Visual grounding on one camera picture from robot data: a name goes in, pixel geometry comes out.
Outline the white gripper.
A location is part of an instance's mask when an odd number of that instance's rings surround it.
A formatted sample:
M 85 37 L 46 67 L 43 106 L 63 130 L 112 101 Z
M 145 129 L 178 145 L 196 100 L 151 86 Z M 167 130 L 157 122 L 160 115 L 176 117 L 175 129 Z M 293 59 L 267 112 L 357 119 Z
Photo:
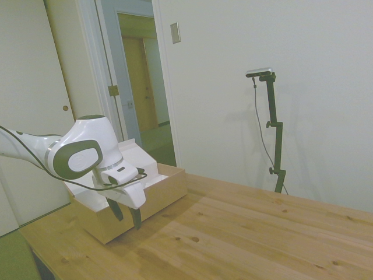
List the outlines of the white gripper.
M 142 226 L 140 207 L 145 203 L 146 197 L 142 179 L 146 176 L 144 169 L 112 169 L 109 172 L 93 170 L 93 183 L 97 192 L 106 197 L 108 205 L 118 221 L 124 216 L 119 204 L 128 206 L 136 230 Z

